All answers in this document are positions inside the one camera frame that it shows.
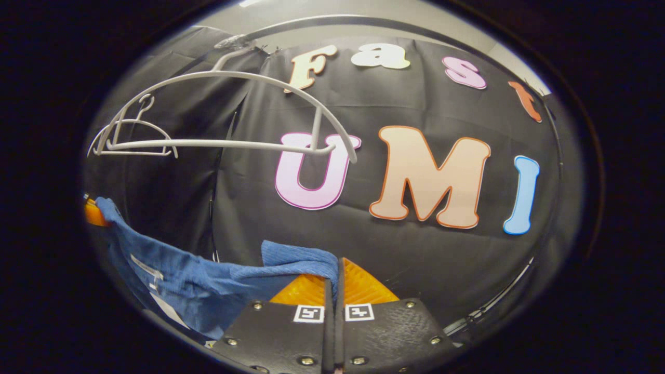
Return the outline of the white clothes hanger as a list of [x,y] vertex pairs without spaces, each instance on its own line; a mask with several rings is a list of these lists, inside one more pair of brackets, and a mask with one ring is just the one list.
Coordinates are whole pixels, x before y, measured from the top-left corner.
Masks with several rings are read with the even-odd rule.
[[224,54],[219,57],[218,61],[214,66],[208,71],[195,72],[180,74],[168,78],[162,82],[159,82],[151,87],[145,88],[145,90],[139,92],[135,97],[128,100],[118,113],[113,117],[109,124],[114,123],[115,121],[121,121],[122,119],[136,118],[136,114],[140,109],[141,104],[139,99],[146,94],[152,94],[155,97],[157,90],[160,88],[167,87],[169,85],[191,81],[193,79],[202,79],[202,78],[240,78],[250,81],[257,81],[272,85],[274,87],[285,88],[289,90],[292,94],[296,94],[298,97],[301,97],[302,100],[305,100],[314,107],[314,120],[313,120],[313,130],[311,133],[310,146],[287,146],[284,144],[276,143],[266,143],[266,142],[254,142],[254,141],[235,141],[235,140],[218,140],[218,139],[173,139],[165,140],[163,135],[162,139],[158,140],[145,140],[145,141],[128,141],[128,142],[119,142],[119,132],[114,134],[114,126],[112,125],[108,128],[104,134],[101,136],[101,142],[105,149],[110,149],[110,151],[147,151],[147,152],[160,152],[163,146],[175,146],[178,147],[195,147],[195,148],[236,148],[236,149],[256,149],[260,151],[280,151],[280,152],[299,152],[306,155],[328,155],[336,149],[336,145],[331,144],[326,146],[323,149],[318,147],[318,138],[321,127],[322,118],[326,118],[337,135],[340,136],[342,140],[343,147],[347,151],[350,163],[355,164],[358,160],[356,153],[356,148],[352,144],[351,136],[344,129],[342,124],[339,122],[337,117],[328,109],[322,102],[317,100],[315,97],[310,95],[300,88],[296,88],[292,84],[279,81],[275,78],[270,78],[263,76],[261,74],[246,73],[240,71],[228,71],[223,67],[226,62],[229,60],[239,57],[245,53],[250,52],[255,46],[256,41],[251,41],[247,46],[241,46],[240,49],[216,49],[223,50]]
[[163,146],[162,150],[160,152],[147,152],[147,151],[110,151],[110,149],[105,149],[102,142],[101,142],[101,136],[104,134],[104,132],[110,128],[112,125],[114,126],[114,134],[116,132],[119,132],[119,128],[121,128],[121,125],[124,123],[128,123],[129,125],[143,125],[143,126],[148,126],[160,134],[164,135],[165,140],[171,140],[171,137],[161,128],[159,128],[156,125],[153,125],[150,122],[143,121],[142,120],[142,114],[146,113],[149,111],[149,109],[152,108],[154,104],[155,98],[152,94],[146,94],[143,95],[139,99],[139,103],[141,104],[140,109],[138,111],[138,114],[136,114],[136,118],[130,118],[130,119],[122,119],[121,121],[115,121],[114,123],[111,123],[109,125],[106,125],[102,127],[97,135],[93,138],[92,142],[90,143],[90,146],[88,148],[88,151],[86,152],[86,157],[89,157],[91,154],[95,155],[145,155],[145,156],[170,156],[173,155],[174,158],[178,158],[178,150],[175,146]]

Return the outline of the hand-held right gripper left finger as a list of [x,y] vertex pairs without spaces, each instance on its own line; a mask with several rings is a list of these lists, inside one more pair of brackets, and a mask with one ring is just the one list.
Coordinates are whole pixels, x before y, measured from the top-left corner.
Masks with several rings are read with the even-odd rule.
[[252,301],[211,350],[248,374],[333,374],[331,282],[313,286],[318,305]]

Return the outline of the blue shirt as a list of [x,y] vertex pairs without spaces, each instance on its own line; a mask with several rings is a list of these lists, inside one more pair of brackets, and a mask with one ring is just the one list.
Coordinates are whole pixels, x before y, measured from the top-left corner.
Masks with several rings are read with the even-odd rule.
[[299,275],[327,278],[337,293],[339,260],[322,249],[264,240],[261,266],[207,260],[136,232],[111,199],[95,203],[109,223],[110,262],[131,293],[208,339],[220,339],[252,301],[271,300]]

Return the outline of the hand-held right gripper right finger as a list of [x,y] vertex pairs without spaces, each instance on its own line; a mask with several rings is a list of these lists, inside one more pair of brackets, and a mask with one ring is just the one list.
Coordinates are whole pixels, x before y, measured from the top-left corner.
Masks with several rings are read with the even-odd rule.
[[457,352],[422,301],[397,298],[356,263],[340,259],[337,374],[425,374]]

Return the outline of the black backdrop cloth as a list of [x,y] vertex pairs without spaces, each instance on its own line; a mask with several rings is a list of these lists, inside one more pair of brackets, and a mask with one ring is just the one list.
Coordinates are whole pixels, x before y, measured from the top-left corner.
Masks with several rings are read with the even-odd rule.
[[[98,111],[88,144],[145,88],[210,70],[225,33],[194,26],[150,52]],[[422,301],[458,338],[522,300],[541,253],[568,252],[553,229],[565,177],[544,108],[525,86],[463,50],[405,38],[351,36],[223,67],[304,90],[337,117],[356,148],[322,118],[328,155],[178,147],[178,158],[95,155],[86,193],[109,198],[136,232],[207,260],[261,266],[269,240],[347,258],[397,298]],[[285,88],[202,78],[157,90],[142,120],[173,139],[310,146],[314,107]],[[299,275],[270,301],[318,305]]]

